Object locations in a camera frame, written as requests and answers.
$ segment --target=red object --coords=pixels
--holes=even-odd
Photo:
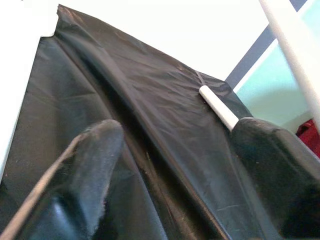
[[[312,119],[300,125],[296,135],[320,158],[320,136]]]

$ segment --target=light blue wall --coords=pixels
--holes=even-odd
[[[320,0],[313,1],[302,19],[320,44]],[[279,46],[236,94],[253,116],[292,132],[296,132],[300,124],[311,118],[306,101]]]

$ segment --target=white pole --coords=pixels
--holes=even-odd
[[[319,44],[289,0],[259,1],[320,130]]]
[[[213,91],[210,90],[207,85],[200,87],[199,93],[231,132],[239,121],[237,116],[234,115],[234,113],[217,97]]]

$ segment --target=black plastic sheet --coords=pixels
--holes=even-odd
[[[229,85],[86,14],[58,7],[41,38],[0,186],[3,231],[46,169],[93,123],[125,146],[94,239],[278,239],[231,135],[198,94],[204,82],[239,118]]]

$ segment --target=white plastic tube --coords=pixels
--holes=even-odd
[[[259,0],[320,130],[320,46],[289,0]]]
[[[231,132],[239,121],[237,116],[234,115],[234,113],[217,97],[213,91],[210,90],[207,85],[200,87],[199,93]]]

